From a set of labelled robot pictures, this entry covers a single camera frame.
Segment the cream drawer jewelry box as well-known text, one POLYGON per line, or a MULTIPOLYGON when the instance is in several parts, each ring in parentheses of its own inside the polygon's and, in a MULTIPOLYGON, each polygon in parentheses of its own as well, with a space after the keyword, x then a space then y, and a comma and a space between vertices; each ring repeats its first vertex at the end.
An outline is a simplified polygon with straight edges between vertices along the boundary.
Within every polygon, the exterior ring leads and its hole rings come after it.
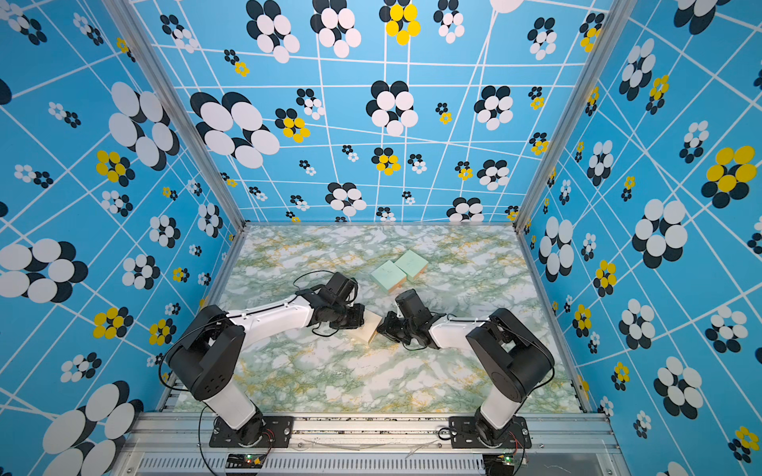
POLYGON ((347 335, 358 341, 366 344, 371 343, 372 339, 377 333, 377 328, 381 325, 383 317, 373 313, 373 311, 365 311, 363 315, 363 325, 357 329, 348 330, 347 335))

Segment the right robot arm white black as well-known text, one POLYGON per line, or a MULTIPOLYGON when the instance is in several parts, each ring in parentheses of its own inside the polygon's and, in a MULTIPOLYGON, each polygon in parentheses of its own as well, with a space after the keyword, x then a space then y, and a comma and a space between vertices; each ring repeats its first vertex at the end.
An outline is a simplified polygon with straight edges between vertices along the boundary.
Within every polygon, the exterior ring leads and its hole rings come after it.
POLYGON ((377 331, 404 345, 416 341, 425 348, 472 351, 492 383, 475 413, 476 427, 485 440, 496 440, 546 375, 555 371, 552 353, 508 309, 496 309, 475 321, 425 315, 429 320, 417 324, 390 311, 377 331))

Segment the mint jewelry box far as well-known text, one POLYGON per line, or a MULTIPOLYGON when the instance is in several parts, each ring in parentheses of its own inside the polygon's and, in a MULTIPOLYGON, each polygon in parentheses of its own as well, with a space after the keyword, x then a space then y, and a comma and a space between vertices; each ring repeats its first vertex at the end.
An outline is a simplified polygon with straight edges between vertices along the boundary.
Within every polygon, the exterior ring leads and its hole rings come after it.
POLYGON ((410 281, 415 281, 427 269, 429 262, 413 250, 407 250, 394 262, 410 281))

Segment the aluminium front rail frame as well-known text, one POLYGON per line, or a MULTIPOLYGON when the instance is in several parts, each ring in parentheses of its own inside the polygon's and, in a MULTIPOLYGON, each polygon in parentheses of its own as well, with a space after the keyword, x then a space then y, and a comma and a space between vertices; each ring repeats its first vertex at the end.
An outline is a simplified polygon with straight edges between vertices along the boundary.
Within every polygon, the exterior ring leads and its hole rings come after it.
POLYGON ((598 414, 524 416, 502 446, 459 432, 464 416, 296 414, 273 418, 273 446, 212 447, 212 416, 139 418, 115 475, 628 475, 598 414))

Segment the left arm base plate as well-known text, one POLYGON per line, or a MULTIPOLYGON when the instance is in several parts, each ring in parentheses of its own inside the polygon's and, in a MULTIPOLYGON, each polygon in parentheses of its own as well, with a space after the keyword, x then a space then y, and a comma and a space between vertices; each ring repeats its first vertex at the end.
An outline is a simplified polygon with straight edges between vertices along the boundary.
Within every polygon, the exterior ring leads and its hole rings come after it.
POLYGON ((217 416, 208 445, 212 448, 287 448, 294 422, 292 416, 258 416, 239 430, 233 430, 217 416))

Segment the mint jewelry box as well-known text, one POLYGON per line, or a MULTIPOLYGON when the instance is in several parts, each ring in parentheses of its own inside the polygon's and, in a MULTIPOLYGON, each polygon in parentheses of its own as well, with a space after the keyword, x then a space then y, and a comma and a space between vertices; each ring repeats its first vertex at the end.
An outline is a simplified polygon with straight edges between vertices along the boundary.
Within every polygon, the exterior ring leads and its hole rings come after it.
POLYGON ((429 262, 413 250, 407 250, 394 262, 410 281, 415 281, 427 269, 429 262))
POLYGON ((390 260, 380 265, 370 275, 371 279, 386 293, 392 293, 407 282, 406 273, 390 260))

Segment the aluminium corner post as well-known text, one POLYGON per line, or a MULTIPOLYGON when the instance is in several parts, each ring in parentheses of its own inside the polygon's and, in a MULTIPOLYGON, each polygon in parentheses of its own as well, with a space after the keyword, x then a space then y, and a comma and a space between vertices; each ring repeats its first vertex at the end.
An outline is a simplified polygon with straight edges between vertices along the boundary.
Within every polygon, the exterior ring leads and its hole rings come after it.
POLYGON ((532 217, 533 210, 543 194, 546 180, 549 178, 551 171, 555 168, 557 162, 563 155, 564 147, 567 145, 567 142, 569 142, 571 134, 581 118, 583 105, 585 105, 591 91, 593 91, 597 85, 597 81, 619 42, 622 32, 636 4, 636 0, 616 0, 612 3, 611 9, 605 17, 602 34, 597 40, 597 45, 589 54, 589 59, 581 71, 579 80, 571 92, 570 99, 567 102, 563 114, 561 115, 557 127, 551 137, 549 150, 543 156, 524 201, 521 204, 515 225, 517 233, 523 230, 523 227, 532 217))
POLYGON ((170 119, 177 127, 180 138, 188 148, 190 157, 216 196, 219 206, 225 211, 237 233, 245 230, 246 222, 227 187, 221 182, 219 170, 212 160, 206 145, 202 142, 194 123, 186 113, 176 89, 170 81, 167 69, 160 62, 151 47, 146 31, 139 25, 138 17, 131 10, 128 1, 103 1, 103 5, 114 21, 117 29, 126 37, 130 49, 137 57, 137 63, 148 79, 154 93, 162 101, 170 119))

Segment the mint jewelry box middle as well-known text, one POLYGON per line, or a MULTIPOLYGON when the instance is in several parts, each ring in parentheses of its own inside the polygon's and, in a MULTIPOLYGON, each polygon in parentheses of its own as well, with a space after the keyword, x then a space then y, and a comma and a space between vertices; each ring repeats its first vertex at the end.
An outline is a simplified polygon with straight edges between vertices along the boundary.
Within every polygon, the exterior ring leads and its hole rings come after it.
POLYGON ((390 260, 380 265, 370 275, 371 279, 386 293, 392 293, 407 282, 406 273, 390 260))

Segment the right aluminium corner post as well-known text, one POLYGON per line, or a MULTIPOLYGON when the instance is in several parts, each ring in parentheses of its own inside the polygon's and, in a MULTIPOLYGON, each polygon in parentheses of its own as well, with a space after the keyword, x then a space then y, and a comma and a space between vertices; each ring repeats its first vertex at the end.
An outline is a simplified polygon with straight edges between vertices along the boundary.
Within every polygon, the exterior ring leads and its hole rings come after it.
POLYGON ((570 99, 567 102, 563 114, 561 115, 557 127, 551 137, 549 150, 543 156, 524 201, 521 204, 515 225, 517 233, 523 230, 523 227, 532 217, 533 210, 543 194, 546 180, 549 178, 551 171, 555 168, 557 162, 563 155, 564 147, 567 145, 567 142, 569 142, 571 134, 581 118, 583 105, 585 105, 591 91, 593 91, 597 85, 597 81, 619 42, 622 32, 636 4, 636 0, 616 0, 612 3, 611 9, 605 17, 602 34, 597 40, 597 45, 589 54, 589 59, 581 71, 579 80, 571 92, 570 99))

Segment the left aluminium corner post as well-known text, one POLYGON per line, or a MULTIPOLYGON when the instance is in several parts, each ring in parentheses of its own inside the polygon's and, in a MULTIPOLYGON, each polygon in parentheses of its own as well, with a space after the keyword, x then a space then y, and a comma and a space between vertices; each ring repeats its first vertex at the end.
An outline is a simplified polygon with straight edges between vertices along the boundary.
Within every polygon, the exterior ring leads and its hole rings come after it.
POLYGON ((137 57, 137 63, 148 79, 154 93, 162 101, 170 119, 177 127, 180 138, 188 148, 190 157, 216 196, 219 206, 225 211, 237 233, 245 230, 246 222, 227 187, 221 182, 219 170, 212 160, 206 145, 202 142, 194 123, 186 113, 176 89, 170 81, 167 69, 160 62, 151 47, 146 31, 139 25, 138 17, 131 10, 128 1, 103 1, 103 5, 114 21, 117 29, 126 37, 130 49, 137 57))

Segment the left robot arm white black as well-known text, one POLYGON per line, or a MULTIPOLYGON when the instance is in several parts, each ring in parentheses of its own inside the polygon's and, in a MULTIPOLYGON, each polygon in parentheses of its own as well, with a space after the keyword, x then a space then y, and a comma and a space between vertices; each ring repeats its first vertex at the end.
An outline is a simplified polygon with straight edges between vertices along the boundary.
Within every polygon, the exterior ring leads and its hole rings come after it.
POLYGON ((336 330, 364 325, 361 303, 328 301, 310 291, 243 311, 209 305, 168 351, 164 362, 190 391, 236 432, 253 430, 261 412, 233 380, 241 352, 274 335, 326 323, 336 330))

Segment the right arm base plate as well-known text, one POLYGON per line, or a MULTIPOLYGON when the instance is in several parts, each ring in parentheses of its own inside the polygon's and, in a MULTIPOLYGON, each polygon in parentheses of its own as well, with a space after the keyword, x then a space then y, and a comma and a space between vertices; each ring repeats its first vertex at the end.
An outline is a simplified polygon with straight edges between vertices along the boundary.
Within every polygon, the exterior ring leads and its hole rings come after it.
POLYGON ((514 416, 497 430, 484 418, 450 416, 448 439, 455 449, 530 449, 533 446, 525 418, 514 416))

